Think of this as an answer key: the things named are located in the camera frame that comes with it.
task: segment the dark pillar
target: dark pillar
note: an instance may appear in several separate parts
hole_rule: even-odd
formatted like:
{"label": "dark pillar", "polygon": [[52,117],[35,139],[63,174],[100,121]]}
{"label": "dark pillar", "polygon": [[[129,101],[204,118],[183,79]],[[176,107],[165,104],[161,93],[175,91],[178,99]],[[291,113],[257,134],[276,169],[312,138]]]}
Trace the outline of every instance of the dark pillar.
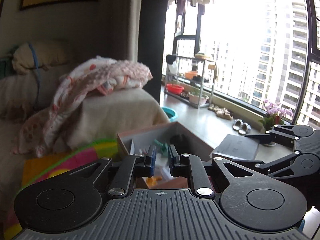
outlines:
{"label": "dark pillar", "polygon": [[160,101],[165,16],[168,0],[142,0],[138,61],[150,68],[153,79],[144,89]]}

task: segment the open box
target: open box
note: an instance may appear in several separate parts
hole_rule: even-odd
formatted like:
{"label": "open box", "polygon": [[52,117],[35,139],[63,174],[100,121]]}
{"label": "open box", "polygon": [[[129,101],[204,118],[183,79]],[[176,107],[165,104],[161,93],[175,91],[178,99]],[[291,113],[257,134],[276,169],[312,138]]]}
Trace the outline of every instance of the open box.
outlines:
{"label": "open box", "polygon": [[[139,154],[140,149],[148,149],[150,145],[155,145],[155,139],[161,143],[167,143],[169,145],[170,138],[178,134],[183,134],[189,141],[189,153],[199,156],[202,161],[211,160],[210,153],[213,151],[213,148],[190,132],[179,122],[160,124],[140,130],[119,133],[117,137],[118,151],[121,158],[130,155],[130,152],[131,154]],[[152,188],[179,188],[186,186],[187,179],[178,177],[161,181]],[[145,179],[137,179],[137,187],[148,188]]]}

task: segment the pink blanket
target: pink blanket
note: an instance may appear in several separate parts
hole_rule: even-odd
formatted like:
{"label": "pink blanket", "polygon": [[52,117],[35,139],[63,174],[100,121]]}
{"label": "pink blanket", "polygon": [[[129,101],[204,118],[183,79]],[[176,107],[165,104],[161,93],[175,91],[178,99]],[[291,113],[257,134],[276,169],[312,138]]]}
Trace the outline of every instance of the pink blanket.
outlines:
{"label": "pink blanket", "polygon": [[141,63],[97,57],[76,67],[58,87],[49,109],[30,117],[20,130],[14,153],[35,151],[37,157],[50,152],[63,125],[87,93],[98,89],[103,95],[114,90],[143,87],[152,79]]}

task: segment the tile floor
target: tile floor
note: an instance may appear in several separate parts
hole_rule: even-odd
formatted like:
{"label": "tile floor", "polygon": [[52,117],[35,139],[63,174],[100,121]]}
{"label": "tile floor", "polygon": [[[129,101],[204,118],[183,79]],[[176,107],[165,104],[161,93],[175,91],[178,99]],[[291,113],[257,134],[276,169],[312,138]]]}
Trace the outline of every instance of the tile floor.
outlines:
{"label": "tile floor", "polygon": [[[178,113],[177,121],[213,148],[217,147],[226,135],[239,135],[232,129],[232,121],[217,117],[214,112],[209,111],[207,108],[199,110],[195,109],[178,99],[163,93],[163,90],[161,91],[160,105],[174,109]],[[252,130],[251,133],[259,132],[257,130]],[[292,153],[292,150],[282,145],[276,145],[275,147],[260,145],[256,160],[262,160],[265,163],[268,163],[290,153]],[[312,238],[313,235],[315,235],[313,239],[320,240],[320,230],[316,233],[319,224],[320,212],[317,209],[312,208],[305,215],[303,233],[309,238]]]}

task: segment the orchid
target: orchid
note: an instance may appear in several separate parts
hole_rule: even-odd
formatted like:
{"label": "orchid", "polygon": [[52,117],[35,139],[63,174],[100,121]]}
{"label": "orchid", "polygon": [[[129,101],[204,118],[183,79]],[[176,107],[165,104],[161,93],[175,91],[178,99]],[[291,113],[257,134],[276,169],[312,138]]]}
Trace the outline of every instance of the orchid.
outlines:
{"label": "orchid", "polygon": [[266,130],[271,130],[275,124],[283,124],[286,117],[293,117],[292,109],[280,108],[279,103],[263,100],[263,109],[267,111],[262,120],[259,120]]}

